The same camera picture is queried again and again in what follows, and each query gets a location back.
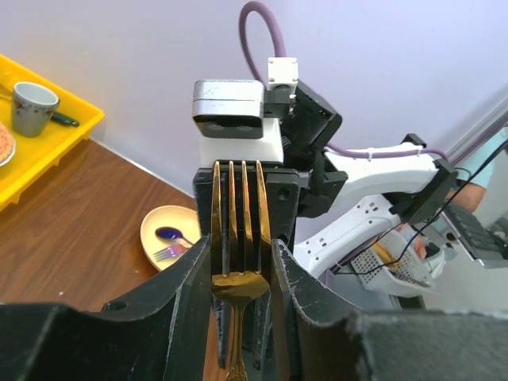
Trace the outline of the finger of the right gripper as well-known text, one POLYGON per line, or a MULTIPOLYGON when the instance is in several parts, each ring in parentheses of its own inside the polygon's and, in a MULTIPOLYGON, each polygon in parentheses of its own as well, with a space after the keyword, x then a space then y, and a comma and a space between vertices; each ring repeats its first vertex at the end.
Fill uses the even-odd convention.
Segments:
POLYGON ((252 366, 262 369, 270 334, 270 298, 260 297, 255 300, 252 323, 252 366))
POLYGON ((219 368, 225 369, 229 356, 230 307, 216 305, 217 362, 219 368))

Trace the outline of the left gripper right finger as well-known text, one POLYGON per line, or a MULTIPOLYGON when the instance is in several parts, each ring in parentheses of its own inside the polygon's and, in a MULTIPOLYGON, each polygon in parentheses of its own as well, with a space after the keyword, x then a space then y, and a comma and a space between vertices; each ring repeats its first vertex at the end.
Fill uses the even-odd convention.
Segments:
POLYGON ((356 308, 272 242, 280 380, 505 380, 507 315, 356 308))

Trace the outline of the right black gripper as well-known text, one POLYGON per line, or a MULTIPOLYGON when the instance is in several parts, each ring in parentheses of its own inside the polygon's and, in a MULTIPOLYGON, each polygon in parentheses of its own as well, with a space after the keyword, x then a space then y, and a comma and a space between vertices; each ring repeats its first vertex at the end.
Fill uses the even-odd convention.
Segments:
MULTIPOLYGON (((272 165, 271 172, 275 173, 275 181, 267 186, 268 201, 275 200, 275 191, 295 191, 293 183, 283 182, 288 179, 286 172, 291 170, 310 174, 308 185, 300 186, 298 195, 298 208, 296 204, 296 193, 290 194, 286 202, 278 199, 275 204, 275 212, 270 214, 272 238, 278 238, 289 248, 294 248, 294 232, 297 217, 319 217, 328 212, 338 191, 345 183, 345 172, 333 170, 331 164, 326 164, 324 157, 325 146, 331 137, 340 128, 342 123, 341 115, 320 95, 316 94, 305 83, 299 82, 295 92, 295 100, 292 101, 291 113, 280 122, 280 132, 283 143, 283 164, 272 165)), ((205 169, 200 168, 193 179, 194 195, 198 205, 198 221, 200 233, 210 233, 210 208, 212 175, 205 169)), ((263 297, 270 298, 270 334, 267 343, 266 359, 273 357, 273 337, 271 325, 271 293, 263 297)), ((213 307, 216 317, 216 305, 227 305, 219 302, 214 297, 213 307)), ((252 323, 254 304, 249 304, 245 310, 244 317, 246 330, 243 333, 242 342, 244 350, 252 354, 252 323)))

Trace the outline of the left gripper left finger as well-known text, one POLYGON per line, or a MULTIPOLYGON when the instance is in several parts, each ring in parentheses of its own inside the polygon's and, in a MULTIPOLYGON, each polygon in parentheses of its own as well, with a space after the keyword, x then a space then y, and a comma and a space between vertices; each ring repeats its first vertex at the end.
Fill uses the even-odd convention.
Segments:
POLYGON ((99 312, 1 307, 3 380, 200 380, 210 319, 210 239, 99 312))

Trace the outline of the gold fork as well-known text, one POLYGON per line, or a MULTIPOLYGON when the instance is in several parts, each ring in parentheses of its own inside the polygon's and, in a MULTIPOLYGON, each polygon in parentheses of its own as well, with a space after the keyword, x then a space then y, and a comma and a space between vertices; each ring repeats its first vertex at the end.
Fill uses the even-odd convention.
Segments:
POLYGON ((257 201, 251 203, 248 165, 241 163, 236 185, 234 162, 228 163, 227 198, 222 200, 221 164, 213 166, 210 216, 210 263, 214 296, 233 310, 233 341, 227 380, 248 378, 242 356, 242 325, 246 306, 269 289, 271 276, 271 227, 261 162, 256 162, 257 201), (252 228, 251 207, 257 208, 259 239, 252 228))

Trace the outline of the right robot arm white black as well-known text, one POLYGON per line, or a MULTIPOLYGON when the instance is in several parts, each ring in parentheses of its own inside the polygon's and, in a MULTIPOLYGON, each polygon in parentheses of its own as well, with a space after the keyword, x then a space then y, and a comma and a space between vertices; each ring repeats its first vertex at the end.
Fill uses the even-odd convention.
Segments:
POLYGON ((413 134, 394 147, 340 152, 329 140, 341 115, 305 83, 201 79, 192 117, 202 134, 193 187, 202 234, 211 229, 215 164, 227 174, 264 169, 271 237, 291 241, 298 217, 316 218, 349 199, 359 204, 307 244, 291 246, 294 261, 318 277, 407 222, 432 217, 456 180, 442 153, 413 134))

